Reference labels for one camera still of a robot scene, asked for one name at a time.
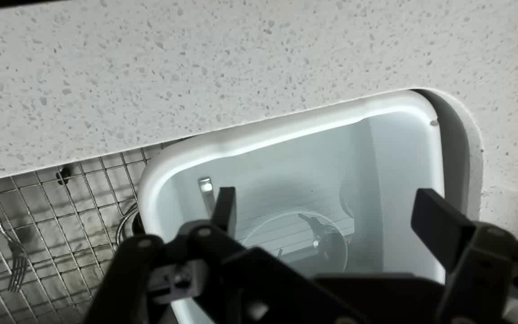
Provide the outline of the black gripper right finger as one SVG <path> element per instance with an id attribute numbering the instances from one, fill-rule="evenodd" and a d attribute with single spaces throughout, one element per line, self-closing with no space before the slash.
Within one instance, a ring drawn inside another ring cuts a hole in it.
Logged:
<path id="1" fill-rule="evenodd" d="M 476 224 L 434 190 L 416 193 L 411 228 L 447 273 L 459 265 L 476 233 Z"/>

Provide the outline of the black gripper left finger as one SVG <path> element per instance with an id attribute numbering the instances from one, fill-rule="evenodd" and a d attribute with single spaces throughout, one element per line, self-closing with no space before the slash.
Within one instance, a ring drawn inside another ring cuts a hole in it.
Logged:
<path id="1" fill-rule="evenodd" d="M 235 188 L 222 188 L 213 211 L 211 222 L 227 235 L 233 235 L 236 231 L 236 220 L 238 220 L 236 201 L 238 197 Z"/>

